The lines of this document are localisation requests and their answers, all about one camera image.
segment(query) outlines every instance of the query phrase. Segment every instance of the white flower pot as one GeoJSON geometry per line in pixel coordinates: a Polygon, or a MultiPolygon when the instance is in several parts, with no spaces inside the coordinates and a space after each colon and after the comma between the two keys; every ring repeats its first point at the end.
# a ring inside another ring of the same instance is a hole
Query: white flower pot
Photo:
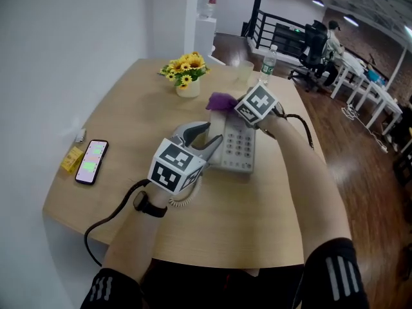
{"type": "Polygon", "coordinates": [[[180,89],[176,87],[176,93],[180,97],[197,97],[200,94],[200,78],[197,78],[196,81],[191,82],[187,89],[180,89]]]}

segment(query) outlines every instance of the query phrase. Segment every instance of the telephone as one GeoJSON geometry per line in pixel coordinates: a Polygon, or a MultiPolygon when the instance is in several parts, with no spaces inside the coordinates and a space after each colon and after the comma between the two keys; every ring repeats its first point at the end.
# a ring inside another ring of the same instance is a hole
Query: telephone
{"type": "Polygon", "coordinates": [[[226,171],[253,173],[255,157],[255,129],[248,128],[235,111],[211,111],[207,140],[223,135],[209,163],[226,171]]]}

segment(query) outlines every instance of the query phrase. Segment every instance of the brick wall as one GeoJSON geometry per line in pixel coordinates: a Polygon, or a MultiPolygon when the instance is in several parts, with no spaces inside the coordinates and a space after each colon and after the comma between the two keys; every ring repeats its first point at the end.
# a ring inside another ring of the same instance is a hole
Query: brick wall
{"type": "MultiPolygon", "coordinates": [[[[390,78],[399,61],[403,47],[391,37],[366,23],[358,21],[359,27],[348,23],[343,19],[343,15],[328,8],[323,23],[327,26],[332,19],[337,21],[342,30],[337,32],[341,44],[366,60],[369,60],[370,54],[372,54],[378,69],[390,78]]],[[[406,53],[389,93],[403,104],[412,95],[412,53],[410,51],[406,53]]]]}

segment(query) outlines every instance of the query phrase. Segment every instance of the white shirt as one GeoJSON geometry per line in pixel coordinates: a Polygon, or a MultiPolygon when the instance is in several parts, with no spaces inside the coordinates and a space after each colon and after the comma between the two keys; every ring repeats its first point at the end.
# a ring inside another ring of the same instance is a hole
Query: white shirt
{"type": "Polygon", "coordinates": [[[334,52],[333,59],[340,58],[345,49],[341,46],[338,38],[336,38],[335,30],[328,30],[328,40],[326,42],[326,58],[329,59],[329,54],[334,52]]]}

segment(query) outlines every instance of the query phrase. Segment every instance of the bottle label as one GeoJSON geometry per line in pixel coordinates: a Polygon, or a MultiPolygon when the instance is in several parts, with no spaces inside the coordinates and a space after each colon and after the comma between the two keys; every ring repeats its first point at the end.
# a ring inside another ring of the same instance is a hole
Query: bottle label
{"type": "Polygon", "coordinates": [[[262,72],[267,74],[267,75],[271,75],[273,72],[274,67],[273,66],[269,66],[268,64],[263,63],[262,65],[262,72]]]}

